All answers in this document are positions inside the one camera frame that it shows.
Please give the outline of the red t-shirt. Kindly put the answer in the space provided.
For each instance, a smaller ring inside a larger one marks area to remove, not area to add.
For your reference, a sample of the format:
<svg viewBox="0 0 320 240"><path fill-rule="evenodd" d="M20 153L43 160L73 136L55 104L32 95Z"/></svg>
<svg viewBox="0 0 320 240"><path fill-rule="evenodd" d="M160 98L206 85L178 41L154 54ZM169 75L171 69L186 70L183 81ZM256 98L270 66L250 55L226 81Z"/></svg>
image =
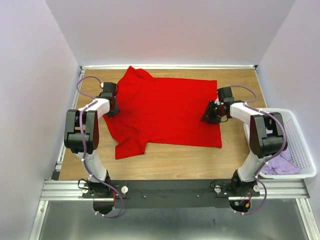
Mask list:
<svg viewBox="0 0 320 240"><path fill-rule="evenodd" d="M115 158L143 155L148 143L222 147L218 124L201 120L217 98L217 81L153 77L130 66L117 83L120 112L105 116Z"/></svg>

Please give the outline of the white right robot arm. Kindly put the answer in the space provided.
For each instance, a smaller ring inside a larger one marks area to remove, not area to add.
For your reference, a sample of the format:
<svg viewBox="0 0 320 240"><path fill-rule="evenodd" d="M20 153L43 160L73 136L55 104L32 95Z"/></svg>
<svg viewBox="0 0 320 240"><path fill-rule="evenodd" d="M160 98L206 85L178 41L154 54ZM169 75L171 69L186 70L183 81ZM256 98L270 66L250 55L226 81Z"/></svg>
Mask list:
<svg viewBox="0 0 320 240"><path fill-rule="evenodd" d="M249 126L250 152L227 187L234 196L242 196L257 184L258 175L265 165L287 149L283 118L279 112L269 113L243 101L217 103L211 100L201 121L220 124L223 117L238 119Z"/></svg>

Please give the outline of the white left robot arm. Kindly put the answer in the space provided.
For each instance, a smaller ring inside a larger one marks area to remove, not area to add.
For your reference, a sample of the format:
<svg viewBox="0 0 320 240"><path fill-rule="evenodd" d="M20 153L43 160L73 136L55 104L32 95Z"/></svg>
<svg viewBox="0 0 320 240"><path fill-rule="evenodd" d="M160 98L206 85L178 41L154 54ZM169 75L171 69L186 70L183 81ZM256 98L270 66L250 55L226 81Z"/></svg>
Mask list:
<svg viewBox="0 0 320 240"><path fill-rule="evenodd" d="M114 96L96 97L84 107L66 112L64 146L81 160L87 172L87 189L101 198L107 197L110 192L118 196L119 192L111 186L108 170L98 153L99 119L104 115L112 117L119 112Z"/></svg>

